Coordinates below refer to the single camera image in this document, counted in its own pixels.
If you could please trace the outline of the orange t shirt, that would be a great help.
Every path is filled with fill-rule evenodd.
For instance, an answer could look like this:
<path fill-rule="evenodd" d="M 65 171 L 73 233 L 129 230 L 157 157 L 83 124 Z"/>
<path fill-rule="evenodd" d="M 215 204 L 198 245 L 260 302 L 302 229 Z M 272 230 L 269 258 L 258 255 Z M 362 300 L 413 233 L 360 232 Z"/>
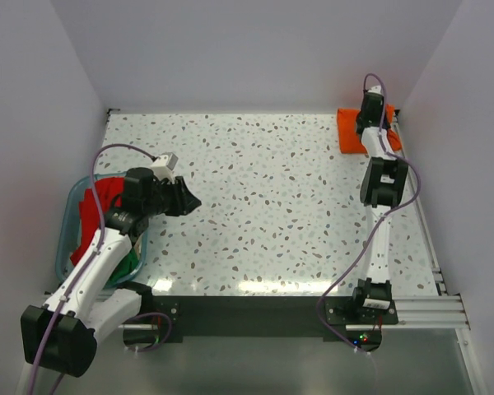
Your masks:
<path fill-rule="evenodd" d="M 395 107 L 386 106 L 386 117 L 389 122 L 393 121 Z M 361 144 L 356 132 L 356 121 L 359 109 L 339 108 L 336 113 L 338 128 L 339 148 L 343 154 L 367 154 L 365 147 Z M 402 143 L 392 128 L 387 133 L 388 141 L 394 151 L 402 149 Z"/>

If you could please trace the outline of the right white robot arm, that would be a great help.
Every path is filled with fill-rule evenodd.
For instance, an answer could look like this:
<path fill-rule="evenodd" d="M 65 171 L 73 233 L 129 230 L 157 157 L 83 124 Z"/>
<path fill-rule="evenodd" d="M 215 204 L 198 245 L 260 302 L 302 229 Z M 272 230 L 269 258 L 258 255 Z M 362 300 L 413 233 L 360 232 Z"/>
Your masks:
<path fill-rule="evenodd" d="M 356 120 L 356 134 L 369 156 L 360 200 L 366 208 L 370 240 L 363 255 L 362 278 L 353 291 L 350 312 L 359 323 L 393 313 L 389 273 L 391 220 L 388 212 L 400 205 L 408 167 L 393 156 L 388 141 L 389 122 L 380 86 L 364 90 Z"/>

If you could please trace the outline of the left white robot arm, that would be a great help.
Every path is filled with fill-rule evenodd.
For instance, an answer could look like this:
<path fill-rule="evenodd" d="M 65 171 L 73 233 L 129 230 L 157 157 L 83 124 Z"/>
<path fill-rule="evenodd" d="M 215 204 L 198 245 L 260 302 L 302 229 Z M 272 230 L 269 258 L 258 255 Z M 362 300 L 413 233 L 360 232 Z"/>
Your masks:
<path fill-rule="evenodd" d="M 41 305 L 21 316 L 21 337 L 27 363 L 82 376 L 97 348 L 120 324 L 145 323 L 154 313 L 151 288 L 136 282 L 118 285 L 105 301 L 99 293 L 154 216 L 187 216 L 201 205 L 181 176 L 160 179 L 150 168 L 132 168 L 123 177 L 119 202 L 103 220 L 79 263 L 63 284 Z"/>

